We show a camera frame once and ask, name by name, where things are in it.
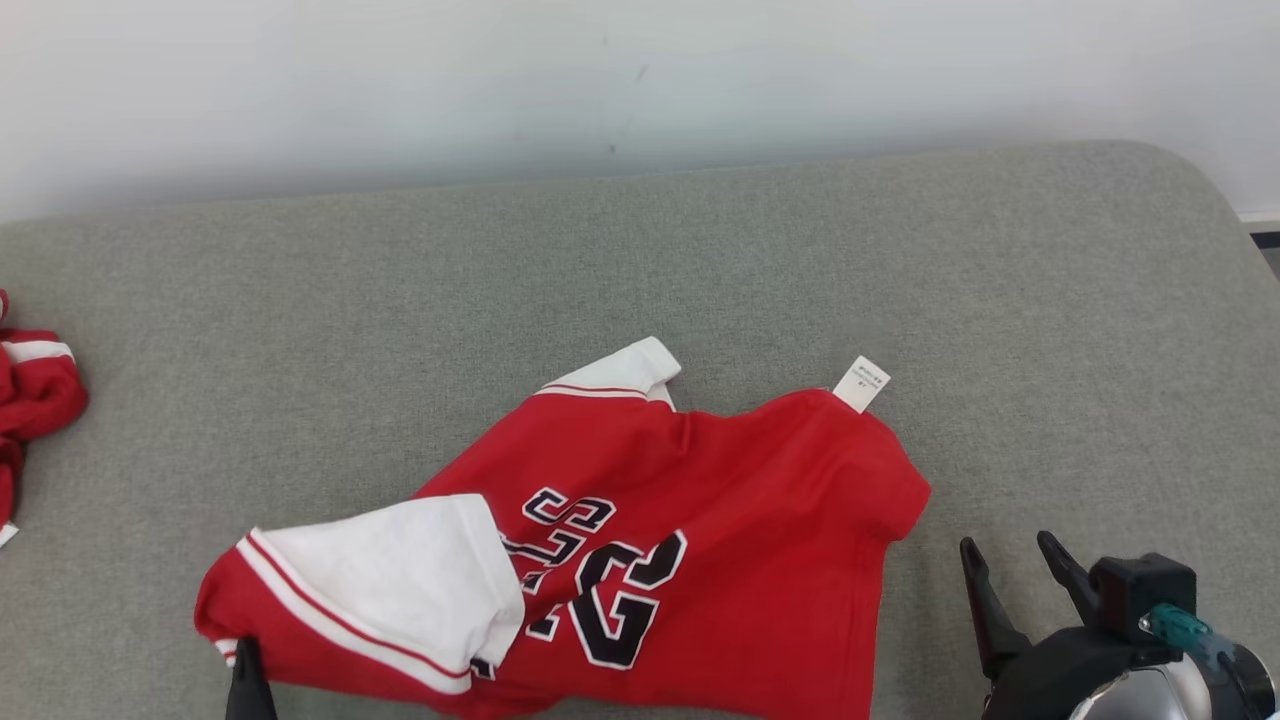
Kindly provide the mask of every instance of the floor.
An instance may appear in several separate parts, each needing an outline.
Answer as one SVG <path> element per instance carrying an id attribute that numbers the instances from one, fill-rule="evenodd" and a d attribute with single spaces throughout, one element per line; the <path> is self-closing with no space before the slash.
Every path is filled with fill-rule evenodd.
<path id="1" fill-rule="evenodd" d="M 1271 272 L 1280 278 L 1280 247 L 1272 247 L 1270 250 L 1263 250 L 1262 256 L 1267 259 L 1267 264 L 1271 265 Z"/>

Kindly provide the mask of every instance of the gray couch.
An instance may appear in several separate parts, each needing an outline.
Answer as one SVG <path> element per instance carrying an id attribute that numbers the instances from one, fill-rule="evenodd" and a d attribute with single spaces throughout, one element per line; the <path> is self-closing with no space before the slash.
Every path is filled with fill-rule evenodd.
<path id="1" fill-rule="evenodd" d="M 933 484 L 888 557 L 874 716 L 975 717 L 956 543 L 1069 624 L 1034 534 L 1199 571 L 1280 665 L 1280 284 L 1184 160 L 1091 142 L 671 177 L 232 202 L 0 228 L 10 324 L 93 401 L 31 447 L 0 550 L 0 715 L 221 717 L 191 625 L 252 525 L 397 502 L 540 383 L 655 334 L 677 405 L 893 375 Z M 276 688 L 282 720 L 430 716 Z M 566 702 L 550 717 L 718 717 Z"/>

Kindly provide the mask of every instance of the red stripe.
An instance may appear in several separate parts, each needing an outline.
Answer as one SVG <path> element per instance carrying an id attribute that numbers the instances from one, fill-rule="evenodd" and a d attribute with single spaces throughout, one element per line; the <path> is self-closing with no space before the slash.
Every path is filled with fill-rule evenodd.
<path id="1" fill-rule="evenodd" d="M 577 389 L 582 392 L 630 392 L 634 395 L 639 395 L 640 397 L 648 397 L 644 393 L 644 391 L 639 391 L 634 387 L 577 387 L 577 386 L 567 386 L 563 383 L 548 383 L 543 386 L 543 389 L 549 389 L 553 387 L 562 387 L 564 389 Z"/>
<path id="2" fill-rule="evenodd" d="M 307 605 L 310 605 L 311 607 L 315 607 L 316 610 L 319 610 L 324 616 L 326 616 L 330 620 L 333 620 L 334 623 L 342 625 L 342 628 L 346 629 L 348 633 L 351 633 L 351 634 L 353 634 L 353 635 L 356 635 L 356 637 L 358 637 L 358 638 L 361 638 L 364 641 L 371 642 L 371 643 L 374 643 L 376 646 L 381 646 L 381 647 L 385 647 L 388 650 L 394 650 L 396 652 L 407 655 L 407 656 L 412 657 L 413 660 L 421 660 L 422 662 L 426 662 L 428 665 L 430 665 L 433 669 L 435 669 L 442 675 L 448 675 L 449 678 L 457 679 L 457 678 L 466 678 L 467 675 L 471 674 L 470 669 L 463 670 L 461 673 L 456 673 L 453 670 L 447 670 L 447 669 L 442 667 L 440 665 L 438 665 L 430 657 L 426 657 L 425 655 L 419 655 L 419 653 L 413 652 L 412 650 L 403 648 L 403 647 L 399 647 L 397 644 L 393 644 L 393 643 L 389 643 L 389 642 L 385 642 L 385 641 L 380 641 L 378 638 L 371 638 L 371 637 L 366 635 L 365 633 L 360 632 L 358 629 L 352 628 L 342 618 L 338 618 L 333 612 L 329 612 L 328 609 L 325 609 L 319 602 L 316 602 L 315 600 L 312 600 L 311 596 L 308 596 L 307 593 L 302 592 L 302 588 L 300 588 L 297 584 L 294 584 L 293 579 L 289 578 L 288 575 L 285 575 L 283 570 L 280 570 L 280 566 L 275 564 L 275 559 L 273 559 L 270 555 L 268 555 L 262 550 L 262 547 L 257 544 L 257 541 L 253 539 L 253 536 L 244 536 L 244 539 L 247 539 L 248 543 L 251 546 L 253 546 L 253 550 L 256 550 L 262 557 L 266 559 L 266 561 L 275 570 L 275 574 L 279 575 L 282 580 L 284 580 L 285 583 L 288 583 L 289 588 L 293 589 L 293 592 L 297 593 L 298 597 L 301 597 L 302 600 L 305 600 L 307 602 Z"/>

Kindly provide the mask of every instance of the red jersey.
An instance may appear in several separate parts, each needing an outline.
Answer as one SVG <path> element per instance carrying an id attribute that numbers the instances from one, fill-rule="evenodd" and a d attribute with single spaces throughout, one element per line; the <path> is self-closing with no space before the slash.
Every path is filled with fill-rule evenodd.
<path id="1" fill-rule="evenodd" d="M 567 696 L 868 716 L 884 552 L 928 484 L 883 423 L 826 389 L 732 418 L 678 413 L 678 372 L 648 338 L 571 373 L 415 495 L 481 496 L 524 600 L 515 641 L 475 660 L 467 688 L 417 700 L 466 717 Z M 489 550 L 468 555 L 504 577 Z M 268 676 L 287 679 L 262 647 Z"/>

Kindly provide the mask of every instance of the red and white garment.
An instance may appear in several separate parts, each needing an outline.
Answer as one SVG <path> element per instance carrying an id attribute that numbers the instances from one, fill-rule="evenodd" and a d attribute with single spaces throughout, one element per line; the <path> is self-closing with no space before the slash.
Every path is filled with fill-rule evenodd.
<path id="1" fill-rule="evenodd" d="M 0 319 L 8 313 L 9 296 L 0 291 Z M 23 443 L 70 424 L 86 405 L 76 359 L 56 334 L 0 329 L 0 544 L 17 533 L 9 520 Z"/>
<path id="2" fill-rule="evenodd" d="M 826 389 L 680 413 L 666 387 L 680 369 L 648 338 L 548 383 L 412 501 L 483 498 L 484 532 L 416 521 L 421 534 L 370 544 L 333 524 L 287 544 L 255 530 L 206 578 L 197 629 L 224 653 L 259 634 L 270 680 L 470 719 L 567 696 L 867 717 L 884 553 L 928 484 L 890 428 Z M 480 592 L 499 582 L 504 594 Z M 503 647 L 493 618 L 511 607 L 494 598 L 509 603 L 512 583 L 522 621 Z M 342 644 L 317 614 L 398 655 Z M 410 671 L 411 653 L 445 671 Z"/>

